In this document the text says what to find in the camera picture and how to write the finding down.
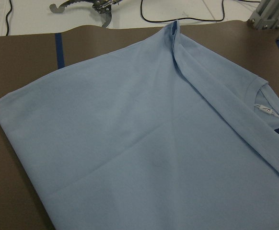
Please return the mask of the reacher grabber stick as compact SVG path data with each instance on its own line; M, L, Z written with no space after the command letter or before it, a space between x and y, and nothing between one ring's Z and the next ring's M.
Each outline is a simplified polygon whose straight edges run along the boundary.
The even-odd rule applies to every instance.
M49 9L52 13L62 14L70 5L77 3L86 3L94 14L98 14L102 20L102 27L108 28L112 21L113 5L119 5L121 0L67 0L57 6L55 3L50 4Z

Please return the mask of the light blue t-shirt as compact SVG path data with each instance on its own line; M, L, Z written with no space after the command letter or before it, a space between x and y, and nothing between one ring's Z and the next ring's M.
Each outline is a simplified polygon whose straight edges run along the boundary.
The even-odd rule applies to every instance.
M58 230L279 230L279 98L178 22L8 93L0 125Z

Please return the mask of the grey aluminium frame post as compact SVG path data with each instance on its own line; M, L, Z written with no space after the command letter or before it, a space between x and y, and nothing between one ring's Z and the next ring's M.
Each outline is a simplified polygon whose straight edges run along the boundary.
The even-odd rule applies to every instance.
M261 0L247 22L257 30L279 29L279 0Z

